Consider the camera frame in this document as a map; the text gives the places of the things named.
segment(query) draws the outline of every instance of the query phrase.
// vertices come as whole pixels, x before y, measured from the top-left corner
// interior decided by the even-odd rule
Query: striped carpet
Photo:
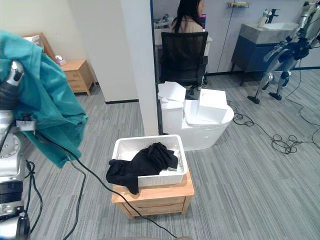
[[[302,71],[300,88],[291,96],[305,105],[302,114],[320,124],[320,70]],[[297,85],[299,72],[293,71],[283,95]],[[288,100],[276,101],[268,91],[260,105],[247,99],[257,89],[257,81],[239,86],[240,75],[219,75],[208,79],[206,88],[226,91],[228,100],[250,116],[270,135],[288,138],[293,134],[310,141],[317,127],[298,115],[298,106]],[[115,141],[143,135],[139,103],[105,105],[99,86],[92,96],[78,96],[89,115],[80,146],[81,160],[103,180]],[[320,143],[320,132],[315,140]],[[43,212],[31,235],[32,240],[61,240],[71,229],[82,175],[70,164],[56,168],[36,148],[26,151],[35,162],[35,178],[43,197]],[[217,143],[201,151],[186,153],[195,196],[186,215],[167,214],[151,219],[177,236],[194,240],[318,240],[320,239],[320,150],[313,144],[297,146],[297,153],[282,154],[256,126],[232,123]],[[24,196],[27,181],[24,183]],[[29,207],[34,223],[39,201],[34,191]],[[70,240],[103,240],[114,237],[172,239],[164,230],[146,220],[129,220],[115,205],[111,194],[90,175],[80,206],[79,222]]]

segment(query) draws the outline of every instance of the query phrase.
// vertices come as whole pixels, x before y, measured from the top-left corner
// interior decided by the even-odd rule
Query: toilet lid
[[[222,122],[217,121],[205,121],[197,118],[198,101],[197,100],[185,100],[184,103],[184,115],[185,121],[192,127],[204,127],[212,125],[224,125],[229,123],[234,118],[234,111],[230,106],[227,106],[226,113]]]

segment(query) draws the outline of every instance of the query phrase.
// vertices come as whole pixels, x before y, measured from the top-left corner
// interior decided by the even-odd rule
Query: plastic basket
[[[139,187],[179,184],[188,171],[184,147],[180,136],[143,136],[120,138],[115,142],[112,159],[131,161],[142,149],[154,143],[162,143],[168,150],[174,151],[178,158],[177,171],[162,170],[159,175],[138,176]]]

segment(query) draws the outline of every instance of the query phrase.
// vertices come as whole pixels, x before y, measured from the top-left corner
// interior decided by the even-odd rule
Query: teal cloth
[[[31,113],[37,119],[39,132],[80,157],[78,146],[88,117],[70,89],[65,73],[41,47],[0,30],[0,82],[8,76],[13,60],[24,67],[16,118],[20,118],[21,113]],[[39,142],[36,137],[41,137],[34,136],[33,132],[24,134],[58,168],[64,166],[68,157],[62,150]]]

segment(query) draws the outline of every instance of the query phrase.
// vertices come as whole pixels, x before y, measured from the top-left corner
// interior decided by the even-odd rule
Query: wooden nightstand
[[[188,210],[190,201],[195,195],[190,172],[183,177],[180,184],[146,186],[133,195],[126,187],[113,185],[113,190],[120,193],[143,216],[156,214],[182,213]],[[112,194],[115,203],[130,219],[138,214],[117,194]]]
[[[87,93],[89,96],[91,85],[95,85],[95,80],[85,59],[69,61],[61,66],[66,75],[68,84],[74,93]]]

